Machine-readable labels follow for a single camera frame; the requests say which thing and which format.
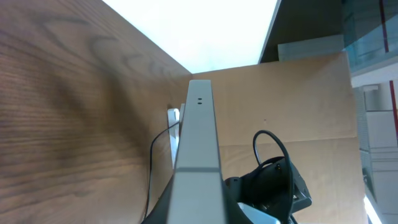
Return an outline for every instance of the wooden panel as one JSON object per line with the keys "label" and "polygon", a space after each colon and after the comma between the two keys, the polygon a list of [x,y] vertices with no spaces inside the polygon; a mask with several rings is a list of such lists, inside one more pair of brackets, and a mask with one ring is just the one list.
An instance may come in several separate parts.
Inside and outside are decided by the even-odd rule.
{"label": "wooden panel", "polygon": [[0,223],[139,222],[190,79],[100,0],[1,1]]}
{"label": "wooden panel", "polygon": [[[223,177],[256,167],[256,131],[275,133],[303,175],[313,205],[300,223],[366,223],[354,98],[345,54],[194,74],[213,85]],[[262,160],[281,155],[266,135]]]}
{"label": "wooden panel", "polygon": [[[194,74],[213,85],[220,146],[252,141],[260,129],[283,142],[356,137],[345,54]],[[271,142],[259,139],[259,143]]]}

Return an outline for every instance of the cardboard box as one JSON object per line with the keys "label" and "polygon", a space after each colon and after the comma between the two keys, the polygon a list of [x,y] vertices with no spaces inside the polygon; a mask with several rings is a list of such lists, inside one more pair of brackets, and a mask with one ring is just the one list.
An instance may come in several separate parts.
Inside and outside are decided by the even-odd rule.
{"label": "cardboard box", "polygon": [[[366,223],[355,103],[346,54],[199,73],[213,85],[223,178],[252,171],[252,138],[284,142],[313,199],[300,223]],[[282,155],[269,137],[262,161]]]}

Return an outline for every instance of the black device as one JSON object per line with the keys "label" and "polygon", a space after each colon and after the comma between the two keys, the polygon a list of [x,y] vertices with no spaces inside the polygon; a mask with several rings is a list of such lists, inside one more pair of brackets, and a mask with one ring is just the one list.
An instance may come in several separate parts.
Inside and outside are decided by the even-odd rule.
{"label": "black device", "polygon": [[[264,213],[282,220],[287,205],[289,171],[284,157],[268,160],[270,164],[242,176],[225,180],[231,196],[237,202],[250,205]],[[294,196],[291,213],[307,208],[312,204],[310,192],[299,171],[292,164]]]}

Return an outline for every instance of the white wall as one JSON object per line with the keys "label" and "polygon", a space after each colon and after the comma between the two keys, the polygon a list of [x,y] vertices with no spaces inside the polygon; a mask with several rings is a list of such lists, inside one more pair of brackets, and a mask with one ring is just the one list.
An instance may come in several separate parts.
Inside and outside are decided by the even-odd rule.
{"label": "white wall", "polygon": [[369,147],[397,147],[396,128],[392,111],[367,112]]}
{"label": "white wall", "polygon": [[[398,80],[394,80],[394,89],[398,105]],[[377,90],[366,91],[365,101],[367,111],[392,110],[390,83],[380,83]]]}
{"label": "white wall", "polygon": [[371,149],[374,193],[383,224],[398,223],[398,148]]}
{"label": "white wall", "polygon": [[279,61],[281,62],[333,54],[341,52],[343,49],[343,35],[278,44]]}

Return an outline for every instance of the white bracket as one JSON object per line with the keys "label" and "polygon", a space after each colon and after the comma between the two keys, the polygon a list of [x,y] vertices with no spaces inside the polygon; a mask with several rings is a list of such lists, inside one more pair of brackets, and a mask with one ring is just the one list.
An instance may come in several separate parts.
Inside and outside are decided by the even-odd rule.
{"label": "white bracket", "polygon": [[180,111],[176,108],[174,109],[168,109],[167,110],[167,117],[169,120],[169,127],[176,122],[180,122],[180,124],[170,128],[169,130],[169,136],[170,136],[170,150],[171,150],[171,156],[172,156],[172,166],[174,169],[175,166],[175,158],[177,156],[177,151],[178,151],[178,144],[180,142],[180,127],[182,126],[182,119],[183,119],[183,112],[184,112],[184,107],[185,104],[181,104],[181,109]]}

